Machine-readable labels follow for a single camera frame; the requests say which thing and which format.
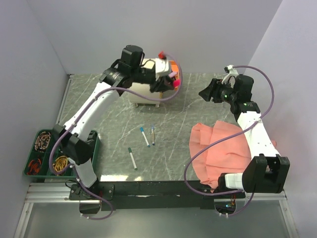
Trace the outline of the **light blue acrylic marker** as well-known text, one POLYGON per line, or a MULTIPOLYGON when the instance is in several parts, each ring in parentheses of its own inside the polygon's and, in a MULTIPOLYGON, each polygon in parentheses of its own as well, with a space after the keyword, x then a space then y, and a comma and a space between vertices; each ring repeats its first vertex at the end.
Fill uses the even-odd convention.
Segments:
POLYGON ((141 134, 142 134, 142 136, 143 136, 143 138, 144 138, 144 140, 145 140, 145 143, 146 143, 147 147, 150 147, 149 141, 148 141, 148 139, 147 139, 147 137, 146 137, 146 134, 145 134, 145 132, 144 132, 143 127, 140 127, 140 131, 141 131, 141 134))

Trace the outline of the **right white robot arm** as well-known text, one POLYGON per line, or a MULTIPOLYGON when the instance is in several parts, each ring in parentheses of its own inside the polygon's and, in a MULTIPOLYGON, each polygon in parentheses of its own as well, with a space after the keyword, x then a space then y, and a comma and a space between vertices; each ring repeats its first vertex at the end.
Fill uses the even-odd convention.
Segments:
POLYGON ((201 92, 206 102, 226 102, 242 130, 251 152, 251 161, 243 173, 223 173, 218 178, 218 194, 229 197, 234 190, 248 193, 280 193, 290 168, 287 157, 273 146, 261 119, 257 103, 251 100, 253 78, 245 75, 234 77, 234 85, 212 79, 201 92))

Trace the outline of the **pink cap black highlighter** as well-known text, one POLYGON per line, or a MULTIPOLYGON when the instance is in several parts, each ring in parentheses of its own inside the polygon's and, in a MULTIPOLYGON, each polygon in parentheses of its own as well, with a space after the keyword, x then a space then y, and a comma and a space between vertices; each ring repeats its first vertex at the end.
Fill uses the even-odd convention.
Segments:
POLYGON ((176 79, 173 81, 172 85, 174 88, 177 88, 181 83, 181 80, 180 79, 176 79))

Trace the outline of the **cream round drawer cabinet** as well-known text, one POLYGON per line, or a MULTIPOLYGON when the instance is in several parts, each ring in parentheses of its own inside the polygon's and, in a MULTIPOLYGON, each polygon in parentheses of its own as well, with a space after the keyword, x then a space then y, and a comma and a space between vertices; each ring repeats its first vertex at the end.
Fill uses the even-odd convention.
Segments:
MULTIPOLYGON (((175 61, 173 60, 168 60, 171 65, 172 72, 177 72, 177 74, 173 77, 173 80, 179 79, 179 69, 175 61)), ((140 83, 135 83, 133 82, 131 86, 131 90, 136 92, 137 94, 130 95, 129 96, 129 101, 130 103, 134 104, 135 106, 138 106, 140 104, 151 104, 155 105, 158 107, 165 97, 169 97, 173 95, 177 90, 177 88, 173 87, 173 90, 165 91, 165 92, 150 92, 150 87, 147 84, 140 84, 140 83)))

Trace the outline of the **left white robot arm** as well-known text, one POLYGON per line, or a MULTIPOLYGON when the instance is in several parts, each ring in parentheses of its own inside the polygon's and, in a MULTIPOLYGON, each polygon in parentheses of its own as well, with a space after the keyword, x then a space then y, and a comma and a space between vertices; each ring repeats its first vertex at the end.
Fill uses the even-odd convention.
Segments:
POLYGON ((92 165, 93 149, 88 136, 99 119, 124 92, 129 92, 133 83, 147 84, 150 92, 174 90, 175 76, 164 52, 155 59, 144 59, 141 47, 127 45, 112 65, 106 69, 93 92, 79 111, 64 125, 55 125, 54 147, 60 147, 68 157, 82 184, 81 193, 87 199, 98 196, 98 178, 92 165))

